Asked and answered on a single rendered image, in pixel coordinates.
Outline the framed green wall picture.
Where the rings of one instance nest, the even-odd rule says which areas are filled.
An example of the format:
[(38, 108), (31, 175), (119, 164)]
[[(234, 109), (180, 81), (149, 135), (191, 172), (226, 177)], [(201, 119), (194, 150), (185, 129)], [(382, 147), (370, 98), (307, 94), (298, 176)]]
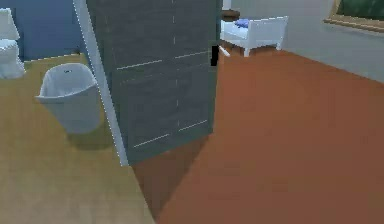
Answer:
[(334, 0), (323, 22), (384, 33), (384, 0)]

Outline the white bed frame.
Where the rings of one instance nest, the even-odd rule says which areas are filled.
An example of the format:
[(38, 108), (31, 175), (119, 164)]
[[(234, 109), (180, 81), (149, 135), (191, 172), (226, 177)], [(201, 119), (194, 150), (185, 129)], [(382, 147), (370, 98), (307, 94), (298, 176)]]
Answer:
[(288, 16), (253, 19), (248, 21), (247, 28), (221, 21), (220, 39), (243, 48), (245, 57), (252, 49), (264, 46), (273, 45), (281, 50), (288, 19)]

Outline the grey panelled room door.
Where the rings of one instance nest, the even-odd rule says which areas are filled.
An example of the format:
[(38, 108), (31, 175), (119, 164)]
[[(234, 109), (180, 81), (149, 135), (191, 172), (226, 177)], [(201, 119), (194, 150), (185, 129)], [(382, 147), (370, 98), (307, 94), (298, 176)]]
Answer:
[(213, 131), (222, 0), (86, 0), (129, 164)]

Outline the white toilet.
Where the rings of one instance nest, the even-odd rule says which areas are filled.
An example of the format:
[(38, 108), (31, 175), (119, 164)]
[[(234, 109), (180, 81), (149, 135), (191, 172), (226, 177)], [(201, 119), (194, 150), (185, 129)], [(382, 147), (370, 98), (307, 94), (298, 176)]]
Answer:
[(10, 8), (0, 8), (0, 79), (17, 79), (25, 74), (19, 58), (20, 35)]

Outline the dark brown round table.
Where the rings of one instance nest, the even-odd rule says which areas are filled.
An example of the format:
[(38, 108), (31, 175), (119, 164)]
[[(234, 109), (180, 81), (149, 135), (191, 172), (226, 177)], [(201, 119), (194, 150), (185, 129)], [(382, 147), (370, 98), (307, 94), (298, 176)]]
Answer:
[(229, 10), (223, 10), (221, 15), (222, 15), (223, 21), (232, 22), (232, 21), (236, 21), (239, 19), (240, 12), (236, 11), (236, 10), (229, 9)]

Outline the white waste bin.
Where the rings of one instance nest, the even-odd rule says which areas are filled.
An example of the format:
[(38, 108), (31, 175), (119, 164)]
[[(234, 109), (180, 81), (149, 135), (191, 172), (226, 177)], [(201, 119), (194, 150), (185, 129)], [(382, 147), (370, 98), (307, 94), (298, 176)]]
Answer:
[(100, 124), (97, 81), (88, 66), (64, 63), (50, 68), (35, 97), (69, 134), (84, 134)]

